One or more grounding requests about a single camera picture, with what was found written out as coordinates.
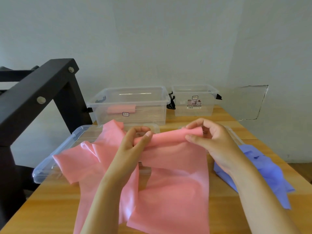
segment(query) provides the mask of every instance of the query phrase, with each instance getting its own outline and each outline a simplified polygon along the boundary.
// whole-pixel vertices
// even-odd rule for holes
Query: bolt
[[[38,102],[39,104],[44,104],[44,103],[46,102],[46,100],[45,100],[44,97],[39,96],[39,97],[37,98],[37,102]]]
[[[70,73],[73,73],[75,70],[74,70],[74,68],[72,68],[72,67],[70,66],[70,67],[68,67],[68,71],[69,71]]]

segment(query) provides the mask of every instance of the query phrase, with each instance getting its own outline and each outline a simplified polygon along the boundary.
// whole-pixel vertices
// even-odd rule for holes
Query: table surface
[[[212,116],[206,118],[231,127],[244,143],[255,146],[280,166],[286,180],[296,189],[295,192],[288,194],[292,210],[287,212],[302,233],[311,233],[312,185],[220,106],[216,105]],[[161,132],[175,130],[195,119],[197,117],[175,117],[173,110],[167,110],[166,125],[160,126],[160,130]],[[238,194],[215,174],[210,155],[207,155],[207,160],[210,182],[210,233],[251,233]],[[140,190],[145,187],[148,178],[148,169],[141,168]],[[78,184],[69,185],[64,177],[49,176],[0,231],[0,234],[72,234],[79,200]],[[121,224],[119,233],[142,232]]]

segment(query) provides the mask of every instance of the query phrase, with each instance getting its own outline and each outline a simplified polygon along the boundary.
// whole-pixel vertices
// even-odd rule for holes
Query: plastic storage box
[[[93,109],[98,125],[112,119],[124,123],[165,125],[170,98],[165,87],[107,88],[87,106]]]
[[[140,124],[150,127],[154,133],[159,133],[159,126],[156,124]],[[127,131],[132,126],[138,124],[125,124],[124,130]],[[85,125],[78,127],[70,137],[68,137],[49,157],[45,158],[33,171],[33,179],[35,183],[41,184],[45,178],[52,174],[53,176],[61,177],[62,172],[53,159],[53,155],[61,153],[63,150],[75,147],[83,141],[94,142],[102,133],[103,126]]]
[[[174,85],[175,116],[211,116],[215,104],[216,90],[211,85]]]

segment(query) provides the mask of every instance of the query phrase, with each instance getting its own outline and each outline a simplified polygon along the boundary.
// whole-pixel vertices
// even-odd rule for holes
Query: black rack
[[[74,59],[51,59],[31,70],[0,68],[0,82],[18,82],[0,92],[0,229],[25,202],[22,177],[10,146],[54,100],[70,133],[92,124],[75,73]]]

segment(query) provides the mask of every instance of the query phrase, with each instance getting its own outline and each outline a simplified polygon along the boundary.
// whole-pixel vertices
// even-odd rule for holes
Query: product label
[[[189,99],[188,100],[188,105],[186,107],[187,109],[201,109],[201,99]]]

